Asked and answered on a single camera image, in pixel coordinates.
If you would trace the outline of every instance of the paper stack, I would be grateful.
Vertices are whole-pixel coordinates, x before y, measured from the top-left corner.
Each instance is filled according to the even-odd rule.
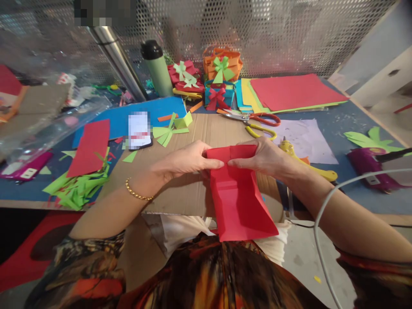
[[[292,112],[344,103],[343,94],[329,88],[315,75],[241,79],[236,82],[239,110],[249,112]]]

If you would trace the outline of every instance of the patterned blouse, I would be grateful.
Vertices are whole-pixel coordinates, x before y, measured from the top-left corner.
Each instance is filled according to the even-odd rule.
[[[200,233],[182,244],[155,276],[124,293],[116,270],[124,232],[108,239],[66,238],[25,308],[325,308],[253,241],[219,242]],[[412,264],[391,264],[341,252],[355,308],[412,308]]]

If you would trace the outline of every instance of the red paper bow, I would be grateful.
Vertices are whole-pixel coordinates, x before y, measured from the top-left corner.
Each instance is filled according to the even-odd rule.
[[[230,109],[229,106],[224,102],[223,95],[226,93],[224,88],[220,88],[219,92],[210,88],[209,95],[209,105],[206,107],[206,110],[216,110],[216,105],[218,104],[221,109]]]

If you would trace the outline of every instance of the blue gift box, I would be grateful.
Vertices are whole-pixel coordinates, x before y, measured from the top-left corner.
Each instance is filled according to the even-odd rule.
[[[210,104],[209,96],[211,95],[210,85],[212,84],[212,82],[213,81],[211,81],[211,80],[205,82],[205,106],[208,106]],[[226,92],[225,92],[225,94],[223,94],[223,98],[224,98],[223,101],[226,103],[227,106],[231,107],[233,97],[235,95],[235,84],[231,83],[231,82],[227,82],[227,81],[223,81],[223,84],[226,85],[226,88],[225,88]],[[222,87],[213,88],[213,90],[215,90],[216,92],[219,92],[220,88],[222,88]]]

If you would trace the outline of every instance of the blue table surface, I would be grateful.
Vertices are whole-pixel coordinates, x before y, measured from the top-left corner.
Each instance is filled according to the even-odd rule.
[[[328,81],[324,83],[335,89]],[[204,107],[198,109],[195,113],[209,113]],[[378,126],[368,115],[361,111],[351,101],[339,106],[331,107],[328,111],[319,112],[301,112],[279,115],[281,119],[300,120],[300,119],[316,119],[318,126],[328,142],[332,152],[338,160],[338,165],[329,164],[313,164],[313,166],[323,170],[334,170],[338,173],[338,182],[343,182],[357,176],[346,154],[352,148],[357,146],[348,141],[343,133],[348,131],[366,133],[370,128]],[[402,147],[394,137],[386,130],[381,128],[381,138],[394,140],[393,146]],[[14,182],[0,179],[0,200],[27,200],[27,201],[47,201],[49,195],[42,192],[50,182],[66,172],[70,166],[71,158],[65,158],[59,161],[63,156],[61,151],[71,150],[73,135],[58,143],[52,150],[53,158],[48,162],[47,166],[51,170],[51,175],[38,175],[34,180],[16,185]],[[117,144],[114,141],[109,142],[110,151],[120,158],[123,150],[121,143]],[[112,160],[110,172],[117,159]],[[279,186],[282,201],[285,198],[285,187]],[[379,191],[368,189],[362,182],[354,182],[343,187],[345,193],[356,202],[360,203],[370,211],[378,214],[397,214],[397,215],[412,215],[412,190],[401,189],[394,191],[392,194],[385,194]],[[296,203],[295,210],[304,210],[299,203]]]

